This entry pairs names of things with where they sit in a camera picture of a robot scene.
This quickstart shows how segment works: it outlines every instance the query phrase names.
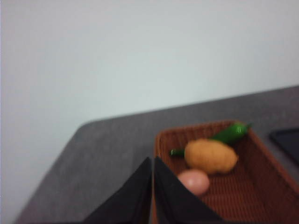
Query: brown woven basket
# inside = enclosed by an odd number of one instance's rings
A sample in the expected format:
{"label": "brown woven basket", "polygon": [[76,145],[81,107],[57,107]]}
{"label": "brown woven basket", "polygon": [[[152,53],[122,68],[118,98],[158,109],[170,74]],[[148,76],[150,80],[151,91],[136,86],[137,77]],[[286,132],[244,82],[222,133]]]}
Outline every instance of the brown woven basket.
{"label": "brown woven basket", "polygon": [[[221,121],[162,131],[155,156],[178,175],[188,169],[183,158],[169,156],[188,141],[209,138],[235,121]],[[223,219],[262,223],[299,224],[299,186],[274,159],[259,138],[249,134],[234,145],[239,161],[227,175],[210,176],[210,188],[201,200]],[[153,221],[157,223],[153,203]]]}

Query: black tablet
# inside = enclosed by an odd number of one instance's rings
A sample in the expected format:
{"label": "black tablet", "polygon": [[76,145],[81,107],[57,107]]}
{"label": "black tablet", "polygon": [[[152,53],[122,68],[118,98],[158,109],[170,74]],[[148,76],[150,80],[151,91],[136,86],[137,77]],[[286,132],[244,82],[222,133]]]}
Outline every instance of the black tablet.
{"label": "black tablet", "polygon": [[299,128],[273,131],[270,138],[299,165]]}

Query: gray tabletop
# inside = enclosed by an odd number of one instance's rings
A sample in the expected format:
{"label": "gray tabletop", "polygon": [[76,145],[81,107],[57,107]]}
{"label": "gray tabletop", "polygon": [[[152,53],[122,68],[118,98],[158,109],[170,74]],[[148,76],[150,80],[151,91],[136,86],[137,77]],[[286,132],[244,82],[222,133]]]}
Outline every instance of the gray tabletop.
{"label": "gray tabletop", "polygon": [[80,127],[17,220],[80,221],[112,195],[145,157],[163,129],[222,119],[253,130],[299,182],[299,167],[269,140],[275,129],[299,126],[299,86],[100,120]]}

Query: white wall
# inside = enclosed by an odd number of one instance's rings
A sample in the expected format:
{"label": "white wall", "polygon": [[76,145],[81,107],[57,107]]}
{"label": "white wall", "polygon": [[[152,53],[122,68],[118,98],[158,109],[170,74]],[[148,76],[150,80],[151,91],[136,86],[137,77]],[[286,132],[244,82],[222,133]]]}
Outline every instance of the white wall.
{"label": "white wall", "polygon": [[1,8],[4,224],[82,123],[299,84],[296,0],[6,0]]}

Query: toy vegetable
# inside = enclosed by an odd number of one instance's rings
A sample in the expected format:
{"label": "toy vegetable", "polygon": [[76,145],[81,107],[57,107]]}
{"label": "toy vegetable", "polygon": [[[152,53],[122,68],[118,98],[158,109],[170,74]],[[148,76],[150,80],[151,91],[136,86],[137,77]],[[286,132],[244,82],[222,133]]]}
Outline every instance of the toy vegetable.
{"label": "toy vegetable", "polygon": [[[236,122],[221,132],[217,133],[210,139],[217,140],[226,144],[233,144],[247,134],[248,129],[251,127],[251,124],[244,125],[242,123]],[[184,149],[172,149],[170,151],[170,156],[184,156]]]}
{"label": "toy vegetable", "polygon": [[209,189],[210,181],[206,173],[198,169],[188,169],[178,175],[182,184],[194,195],[202,196]]}
{"label": "toy vegetable", "polygon": [[225,174],[235,166],[238,156],[230,146],[220,141],[199,139],[186,145],[185,161],[189,167],[207,174]]}

